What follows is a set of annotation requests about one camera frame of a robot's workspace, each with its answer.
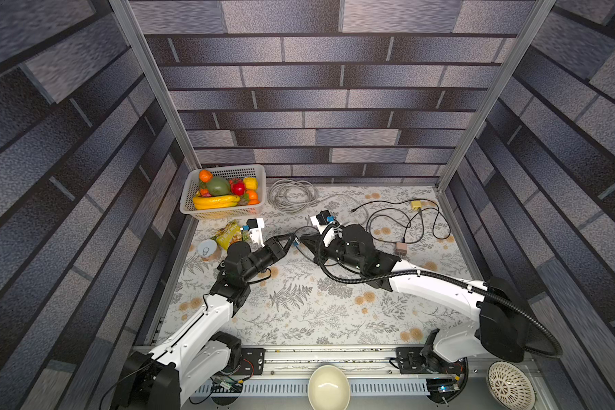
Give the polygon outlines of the pink charger plug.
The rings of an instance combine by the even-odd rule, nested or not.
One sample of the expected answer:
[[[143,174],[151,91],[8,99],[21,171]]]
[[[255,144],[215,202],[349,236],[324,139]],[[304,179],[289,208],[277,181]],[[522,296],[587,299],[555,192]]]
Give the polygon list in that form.
[[[395,243],[394,254],[397,256],[406,256],[406,254],[408,254],[408,245],[404,242]]]

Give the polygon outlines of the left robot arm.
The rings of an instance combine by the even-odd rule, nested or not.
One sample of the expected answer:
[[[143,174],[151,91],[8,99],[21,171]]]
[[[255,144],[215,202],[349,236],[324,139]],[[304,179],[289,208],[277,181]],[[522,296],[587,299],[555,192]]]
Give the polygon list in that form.
[[[230,245],[203,306],[149,353],[132,353],[121,376],[101,399],[101,409],[180,409],[220,372],[241,362],[241,340],[221,328],[246,302],[254,277],[281,261],[294,233],[270,237],[253,251],[246,242]]]

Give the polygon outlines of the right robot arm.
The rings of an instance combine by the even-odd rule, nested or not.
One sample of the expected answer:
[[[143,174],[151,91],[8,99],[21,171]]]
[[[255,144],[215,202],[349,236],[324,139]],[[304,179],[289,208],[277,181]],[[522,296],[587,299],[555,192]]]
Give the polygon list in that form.
[[[360,225],[320,225],[299,240],[335,282],[425,298],[464,315],[465,323],[432,331],[422,351],[427,358],[454,362],[488,354],[521,362],[525,354],[550,359],[563,354],[555,335],[503,279],[466,280],[413,265],[376,249]]]

